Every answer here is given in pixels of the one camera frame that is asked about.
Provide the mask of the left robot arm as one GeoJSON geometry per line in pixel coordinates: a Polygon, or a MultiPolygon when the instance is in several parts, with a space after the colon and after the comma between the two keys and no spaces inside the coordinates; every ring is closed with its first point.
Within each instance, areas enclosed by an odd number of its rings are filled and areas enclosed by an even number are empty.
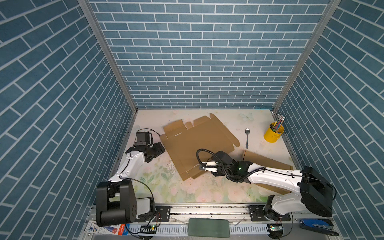
{"type": "Polygon", "coordinates": [[[149,221],[155,216],[153,194],[137,198],[133,181],[140,167],[165,152],[162,143],[139,145],[126,151],[126,159],[107,182],[96,188],[96,219],[99,227],[149,221]]]}

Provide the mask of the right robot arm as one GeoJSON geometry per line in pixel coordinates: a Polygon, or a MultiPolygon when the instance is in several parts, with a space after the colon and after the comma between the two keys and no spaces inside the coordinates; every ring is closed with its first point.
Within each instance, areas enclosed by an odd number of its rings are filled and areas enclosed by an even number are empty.
{"type": "Polygon", "coordinates": [[[316,170],[282,170],[249,161],[235,161],[220,151],[200,168],[214,176],[224,176],[235,183],[249,183],[276,187],[288,191],[285,195],[270,195],[263,214],[270,221],[281,220],[293,212],[309,211],[320,217],[333,215],[334,187],[316,170]]]}

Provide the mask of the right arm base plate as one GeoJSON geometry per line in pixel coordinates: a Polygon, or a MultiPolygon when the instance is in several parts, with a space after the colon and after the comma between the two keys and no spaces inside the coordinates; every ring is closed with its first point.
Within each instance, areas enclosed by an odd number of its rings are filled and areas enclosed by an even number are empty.
{"type": "Polygon", "coordinates": [[[248,206],[248,210],[252,222],[289,222],[292,220],[289,213],[285,215],[279,215],[272,210],[265,211],[265,206],[263,205],[250,205],[248,206]]]}

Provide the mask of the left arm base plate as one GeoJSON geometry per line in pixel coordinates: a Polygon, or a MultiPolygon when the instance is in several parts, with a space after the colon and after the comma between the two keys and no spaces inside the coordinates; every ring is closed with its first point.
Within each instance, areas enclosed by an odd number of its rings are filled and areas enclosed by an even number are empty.
{"type": "Polygon", "coordinates": [[[145,222],[149,221],[153,217],[158,217],[160,220],[158,222],[169,222],[171,215],[171,206],[155,206],[151,207],[150,211],[145,214],[139,214],[136,217],[135,222],[145,222]]]}

